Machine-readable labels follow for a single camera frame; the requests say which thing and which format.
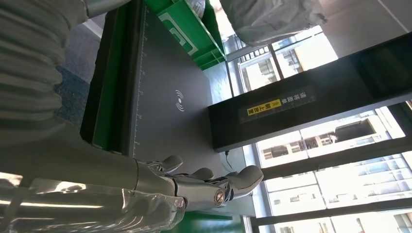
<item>green bin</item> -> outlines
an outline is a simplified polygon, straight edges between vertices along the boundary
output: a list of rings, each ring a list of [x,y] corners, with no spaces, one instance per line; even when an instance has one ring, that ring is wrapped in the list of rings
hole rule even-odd
[[[163,24],[205,70],[226,60],[215,12],[206,0],[202,20],[185,0],[146,0]]]

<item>yellow label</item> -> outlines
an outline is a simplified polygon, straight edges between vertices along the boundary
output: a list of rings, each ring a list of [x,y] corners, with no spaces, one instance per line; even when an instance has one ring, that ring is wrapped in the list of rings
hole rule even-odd
[[[267,103],[255,106],[253,108],[248,108],[247,115],[251,116],[251,115],[262,113],[264,111],[268,111],[268,110],[271,110],[271,109],[274,109],[280,106],[282,106],[282,104],[280,103],[280,100],[274,100],[271,102],[267,102]]]

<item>blue carpet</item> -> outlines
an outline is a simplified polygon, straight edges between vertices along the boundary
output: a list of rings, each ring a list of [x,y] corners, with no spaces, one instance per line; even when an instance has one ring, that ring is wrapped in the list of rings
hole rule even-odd
[[[57,66],[56,69],[63,76],[63,82],[55,88],[63,103],[62,108],[56,111],[56,115],[80,129],[90,85],[61,66]]]

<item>wireless charging symbol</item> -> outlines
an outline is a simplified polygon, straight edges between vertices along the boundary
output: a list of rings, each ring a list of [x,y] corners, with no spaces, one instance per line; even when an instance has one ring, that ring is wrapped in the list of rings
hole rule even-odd
[[[182,104],[183,94],[179,90],[176,90],[176,95],[177,95],[176,107],[177,107],[177,109],[179,109],[180,112],[184,112],[185,109],[183,108],[183,104]]]

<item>plastic wrap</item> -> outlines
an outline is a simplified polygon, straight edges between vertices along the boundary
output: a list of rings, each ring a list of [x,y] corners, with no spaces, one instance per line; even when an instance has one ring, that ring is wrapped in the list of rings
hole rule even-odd
[[[186,0],[186,2],[192,7],[199,18],[203,18],[206,0]]]
[[[7,209],[14,214],[6,233],[160,232],[185,213],[183,198],[127,189],[45,179],[19,189],[22,202]]]
[[[221,0],[236,35],[264,46],[326,23],[318,0]]]

